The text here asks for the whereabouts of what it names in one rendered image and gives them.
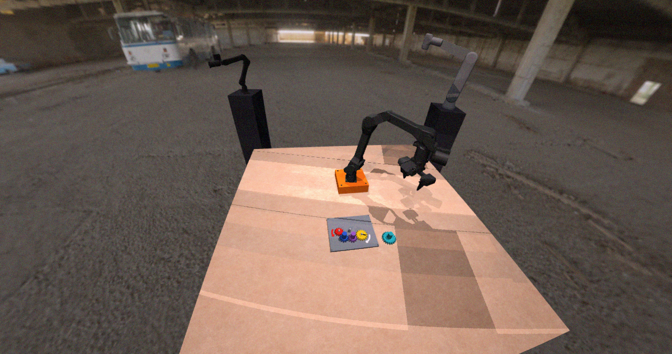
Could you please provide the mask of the teal gear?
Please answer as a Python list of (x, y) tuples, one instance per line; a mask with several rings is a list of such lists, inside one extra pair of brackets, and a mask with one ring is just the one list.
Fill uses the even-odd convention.
[(396, 237), (394, 236), (393, 232), (386, 232), (385, 231), (382, 234), (382, 239), (384, 240), (384, 242), (386, 242), (388, 244), (394, 244), (396, 242)]

